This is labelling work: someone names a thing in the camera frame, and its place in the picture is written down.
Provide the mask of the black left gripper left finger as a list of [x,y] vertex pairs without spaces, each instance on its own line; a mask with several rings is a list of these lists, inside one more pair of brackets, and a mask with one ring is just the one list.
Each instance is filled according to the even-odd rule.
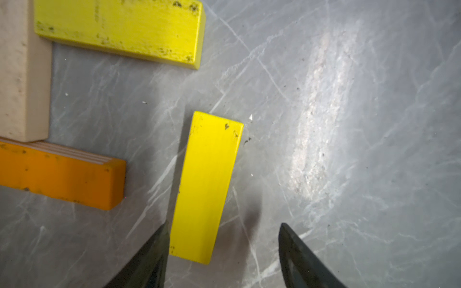
[[169,255],[168,224],[162,224],[106,288],[162,288]]

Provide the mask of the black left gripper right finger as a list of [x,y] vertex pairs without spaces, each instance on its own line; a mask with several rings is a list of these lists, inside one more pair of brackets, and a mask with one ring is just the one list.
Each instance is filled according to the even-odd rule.
[[288,224],[280,225],[278,240],[287,288],[346,288]]

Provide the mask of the orange block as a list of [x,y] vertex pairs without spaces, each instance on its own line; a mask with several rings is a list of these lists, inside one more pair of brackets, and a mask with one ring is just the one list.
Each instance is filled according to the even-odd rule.
[[109,211],[124,198],[124,160],[44,141],[1,139],[1,185]]

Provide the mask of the yellow block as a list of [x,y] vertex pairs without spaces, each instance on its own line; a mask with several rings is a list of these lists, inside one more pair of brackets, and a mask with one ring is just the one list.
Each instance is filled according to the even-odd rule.
[[211,262],[244,125],[195,111],[176,199],[169,254]]
[[34,31],[54,42],[197,70],[200,1],[34,1]]

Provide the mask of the beige wooden block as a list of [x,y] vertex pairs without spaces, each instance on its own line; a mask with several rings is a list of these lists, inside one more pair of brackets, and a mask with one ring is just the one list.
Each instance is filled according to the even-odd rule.
[[49,136],[52,42],[34,32],[33,1],[1,1],[1,137]]

